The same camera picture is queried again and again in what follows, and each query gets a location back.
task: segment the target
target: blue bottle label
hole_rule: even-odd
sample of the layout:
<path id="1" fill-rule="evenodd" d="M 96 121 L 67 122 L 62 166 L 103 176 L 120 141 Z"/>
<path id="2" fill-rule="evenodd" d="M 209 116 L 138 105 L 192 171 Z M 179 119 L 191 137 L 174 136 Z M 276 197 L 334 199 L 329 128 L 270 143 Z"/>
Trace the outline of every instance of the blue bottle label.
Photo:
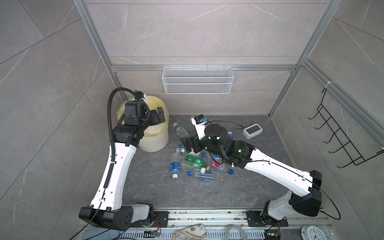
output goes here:
<path id="1" fill-rule="evenodd" d="M 171 163 L 169 166 L 169 171 L 172 171 L 172 170 L 179 170 L 180 171 L 181 170 L 180 163 L 178 163 L 178 162 Z"/>

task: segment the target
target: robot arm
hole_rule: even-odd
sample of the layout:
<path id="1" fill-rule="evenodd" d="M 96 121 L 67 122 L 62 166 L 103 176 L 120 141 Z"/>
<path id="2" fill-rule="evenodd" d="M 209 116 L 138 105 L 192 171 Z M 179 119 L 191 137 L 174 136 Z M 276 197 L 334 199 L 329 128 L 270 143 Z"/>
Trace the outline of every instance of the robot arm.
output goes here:
<path id="1" fill-rule="evenodd" d="M 220 156 L 224 163 L 262 174 L 289 189 L 287 194 L 267 201 L 261 220 L 275 225 L 285 216 L 299 212 L 306 216 L 317 216 L 321 205 L 321 173 L 305 172 L 290 167 L 262 153 L 243 141 L 232 141 L 226 129 L 218 124 L 207 125 L 203 115 L 191 118 L 197 135 L 181 138 L 187 152 L 206 150 Z"/>
<path id="2" fill-rule="evenodd" d="M 125 114 L 113 129 L 115 158 L 112 161 L 112 145 L 109 150 L 107 166 L 100 186 L 91 201 L 91 205 L 82 207 L 79 218 L 91 225 L 125 231 L 136 221 L 149 225 L 154 221 L 152 204 L 137 203 L 122 206 L 122 191 L 128 168 L 148 126 L 165 122 L 162 108 L 149 110 L 146 95 L 136 92 L 138 100 L 125 104 Z"/>

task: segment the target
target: wall tile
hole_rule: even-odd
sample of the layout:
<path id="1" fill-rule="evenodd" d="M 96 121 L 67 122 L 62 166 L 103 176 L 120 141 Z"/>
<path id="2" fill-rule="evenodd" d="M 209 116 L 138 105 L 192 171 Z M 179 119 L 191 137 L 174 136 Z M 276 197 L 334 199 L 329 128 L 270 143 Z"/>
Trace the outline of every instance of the wall tile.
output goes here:
<path id="1" fill-rule="evenodd" d="M 19 1 L 2 0 L 0 8 L 0 63 L 44 38 Z"/>
<path id="2" fill-rule="evenodd" d="M 110 56 L 298 56 L 326 4 L 87 6 Z"/>
<path id="3" fill-rule="evenodd" d="M 288 71 L 234 71 L 231 91 L 281 90 L 289 76 Z M 140 91 L 163 91 L 161 71 L 117 72 L 121 84 Z"/>
<path id="4" fill-rule="evenodd" d="M 327 0 L 85 0 L 86 3 L 218 4 L 218 3 L 327 3 Z"/>
<path id="5" fill-rule="evenodd" d="M 82 95 L 46 40 L 0 65 L 0 196 Z"/>
<path id="6" fill-rule="evenodd" d="M 384 124 L 384 41 L 332 19 L 310 59 Z"/>
<path id="7" fill-rule="evenodd" d="M 231 91 L 281 90 L 290 71 L 235 71 Z"/>
<path id="8" fill-rule="evenodd" d="M 335 18 L 384 39 L 384 2 L 381 0 L 344 0 Z"/>
<path id="9" fill-rule="evenodd" d="M 358 166 L 351 164 L 342 169 L 337 168 L 337 166 L 350 163 L 351 160 L 344 150 L 334 154 L 328 152 L 338 149 L 340 143 L 335 137 L 328 144 L 323 142 L 331 138 L 332 132 L 326 125 L 319 130 L 314 129 L 314 127 L 319 127 L 324 123 L 321 116 L 317 116 L 313 120 L 308 119 L 316 113 L 316 108 L 323 97 L 322 90 L 323 87 L 320 83 L 308 72 L 303 71 L 292 85 L 286 100 L 313 139 L 314 144 L 372 238 L 379 239 L 384 229 L 380 224 L 384 220 L 384 170 L 381 168 L 384 155 L 377 156 Z M 329 93 L 325 95 L 323 104 L 363 157 L 368 159 L 381 150 L 379 144 Z M 346 138 L 342 139 L 341 133 L 337 136 L 343 143 L 347 142 L 344 140 Z M 347 145 L 346 148 L 354 159 L 358 157 L 351 144 Z"/>
<path id="10" fill-rule="evenodd" d="M 72 0 L 20 0 L 47 37 L 80 18 Z"/>
<path id="11" fill-rule="evenodd" d="M 98 78 L 96 78 L 95 82 L 91 85 L 88 91 L 86 91 L 85 93 L 105 122 L 107 122 L 108 98 L 113 89 L 115 89 L 115 86 L 113 85 L 107 70 L 104 69 L 101 72 L 101 74 L 98 76 Z M 120 101 L 119 95 L 118 93 L 116 93 L 112 100 L 112 106 L 111 106 L 112 113 L 115 112 L 114 110 L 117 108 L 119 101 Z M 116 120 L 116 117 L 114 118 L 111 117 L 111 120 L 112 120 L 112 124 L 117 123 L 117 121 L 114 121 Z"/>
<path id="12" fill-rule="evenodd" d="M 306 171 L 315 169 L 322 173 L 321 187 L 333 199 L 342 216 L 341 220 L 329 219 L 337 236 L 340 239 L 372 239 L 330 171 L 329 164 L 326 164 L 306 129 L 285 100 L 273 120 L 298 169 Z M 337 216 L 334 206 L 325 196 L 321 206 L 328 214 Z"/>
<path id="13" fill-rule="evenodd" d="M 1 239 L 48 239 L 106 124 L 84 95 L 0 200 Z"/>
<path id="14" fill-rule="evenodd" d="M 293 64 L 298 56 L 275 57 L 109 57 L 112 64 Z"/>
<path id="15" fill-rule="evenodd" d="M 103 70 L 104 65 L 83 21 L 76 21 L 47 40 L 82 90 L 87 91 Z"/>
<path id="16" fill-rule="evenodd" d="M 145 91 L 160 98 L 169 114 L 261 115 L 268 114 L 280 91 L 232 91 L 229 94 L 165 94 Z"/>
<path id="17" fill-rule="evenodd" d="M 77 182 L 50 239 L 70 239 L 84 226 L 85 222 L 78 217 L 79 211 L 80 208 L 89 206 L 91 203 L 99 187 L 101 177 L 103 176 L 104 168 L 101 166 L 106 165 L 108 153 L 109 135 L 106 129 L 83 174 Z"/>

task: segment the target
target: gray stone floor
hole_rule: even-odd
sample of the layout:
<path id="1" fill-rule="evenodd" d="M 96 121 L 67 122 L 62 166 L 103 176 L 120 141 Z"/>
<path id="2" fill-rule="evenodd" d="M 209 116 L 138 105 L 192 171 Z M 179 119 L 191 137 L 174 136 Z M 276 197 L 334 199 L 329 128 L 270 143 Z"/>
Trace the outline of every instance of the gray stone floor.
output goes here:
<path id="1" fill-rule="evenodd" d="M 266 155 L 292 165 L 268 116 L 205 116 L 208 120 L 233 121 L 243 126 L 258 123 L 263 132 L 250 140 L 242 131 L 232 133 L 235 140 L 243 140 Z M 123 204 L 151 203 L 155 207 L 198 208 L 261 208 L 267 200 L 274 200 L 288 190 L 263 175 L 238 167 L 234 174 L 217 172 L 211 182 L 188 177 L 182 170 L 179 179 L 173 180 L 169 173 L 170 155 L 181 144 L 172 124 L 178 122 L 190 134 L 196 134 L 189 116 L 170 116 L 169 142 L 158 152 L 148 153 L 140 148 L 131 162 L 124 185 Z M 237 125 L 219 122 L 227 130 Z"/>

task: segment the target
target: green plastic bottle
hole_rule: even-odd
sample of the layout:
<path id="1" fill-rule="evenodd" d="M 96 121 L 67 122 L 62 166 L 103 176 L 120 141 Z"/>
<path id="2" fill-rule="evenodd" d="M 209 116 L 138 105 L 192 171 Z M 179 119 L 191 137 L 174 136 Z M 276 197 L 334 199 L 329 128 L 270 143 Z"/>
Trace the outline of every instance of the green plastic bottle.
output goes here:
<path id="1" fill-rule="evenodd" d="M 197 157 L 195 157 L 195 156 L 193 156 L 191 154 L 188 154 L 186 160 L 188 162 L 192 162 L 196 167 L 200 167 L 200 168 L 201 167 L 204 167 L 204 168 L 208 167 L 208 165 L 205 164 L 205 162 L 203 162 L 203 160 L 201 160 L 201 159 L 199 159 L 199 158 L 197 158 Z"/>

